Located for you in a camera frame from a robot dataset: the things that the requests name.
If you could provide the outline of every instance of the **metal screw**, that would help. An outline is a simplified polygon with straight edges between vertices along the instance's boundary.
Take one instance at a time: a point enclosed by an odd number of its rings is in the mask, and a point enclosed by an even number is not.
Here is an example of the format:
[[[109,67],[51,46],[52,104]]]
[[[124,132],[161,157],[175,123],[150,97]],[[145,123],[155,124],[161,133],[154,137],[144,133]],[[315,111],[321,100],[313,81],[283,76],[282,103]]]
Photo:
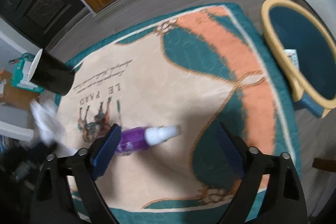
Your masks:
[[[258,154],[259,153],[259,149],[256,148],[256,147],[250,147],[249,148],[249,151],[252,153],[252,154]]]
[[[291,155],[290,155],[289,153],[287,153],[287,152],[283,152],[283,153],[281,153],[281,155],[282,155],[282,157],[283,157],[284,159],[286,159],[286,160],[288,160],[288,159],[291,158]]]
[[[78,151],[78,154],[80,155],[80,156],[83,156],[83,155],[85,155],[87,153],[87,149],[86,148],[81,148],[79,151]]]
[[[50,154],[50,155],[47,156],[47,160],[48,160],[48,161],[51,161],[51,160],[53,160],[54,158],[55,158],[55,154]]]

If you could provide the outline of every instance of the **bottle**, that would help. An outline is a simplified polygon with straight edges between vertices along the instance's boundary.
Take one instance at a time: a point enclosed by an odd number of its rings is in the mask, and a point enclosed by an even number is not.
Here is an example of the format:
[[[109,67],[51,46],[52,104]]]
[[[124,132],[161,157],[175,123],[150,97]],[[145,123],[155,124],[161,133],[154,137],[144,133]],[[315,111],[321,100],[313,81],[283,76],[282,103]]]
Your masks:
[[[121,140],[116,154],[130,155],[132,152],[142,151],[180,135],[178,126],[169,127],[136,127],[121,133]]]

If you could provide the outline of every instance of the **black door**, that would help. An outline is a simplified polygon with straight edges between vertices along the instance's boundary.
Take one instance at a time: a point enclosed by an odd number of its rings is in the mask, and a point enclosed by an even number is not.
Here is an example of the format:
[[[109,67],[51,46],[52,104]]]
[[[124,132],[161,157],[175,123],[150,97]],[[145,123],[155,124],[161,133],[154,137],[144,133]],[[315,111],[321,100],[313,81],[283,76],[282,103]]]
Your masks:
[[[34,44],[45,48],[83,7],[80,0],[0,0],[0,15]]]

